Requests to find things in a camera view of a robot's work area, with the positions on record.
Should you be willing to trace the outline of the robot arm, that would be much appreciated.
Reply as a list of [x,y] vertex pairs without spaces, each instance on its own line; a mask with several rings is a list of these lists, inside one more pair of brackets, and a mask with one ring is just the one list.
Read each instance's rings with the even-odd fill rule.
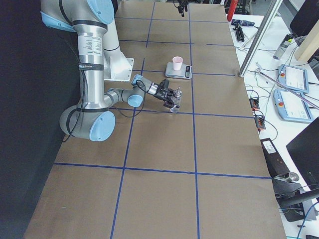
[[115,25],[115,0],[43,0],[41,17],[47,27],[78,35],[78,68],[81,97],[61,115],[61,129],[68,136],[91,141],[108,139],[116,118],[110,107],[119,102],[138,108],[145,95],[162,100],[165,107],[180,107],[181,90],[141,75],[132,76],[134,60],[120,50]]
[[179,14],[184,17],[184,13],[188,12],[188,0],[178,0],[178,6],[175,4],[175,1],[172,0],[173,5],[177,8]]

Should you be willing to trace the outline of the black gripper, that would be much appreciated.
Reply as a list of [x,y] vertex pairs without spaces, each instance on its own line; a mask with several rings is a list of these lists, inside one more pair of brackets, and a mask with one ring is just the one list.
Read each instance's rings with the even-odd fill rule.
[[163,106],[169,109],[172,109],[175,107],[175,103],[172,101],[172,97],[179,98],[180,97],[180,88],[177,88],[176,90],[173,90],[171,88],[168,88],[167,90],[161,90],[160,86],[158,86],[156,93],[154,94],[154,97],[162,100],[164,102]]
[[188,12],[188,2],[179,2],[177,9],[178,12],[181,12],[181,16],[184,17],[184,12]]

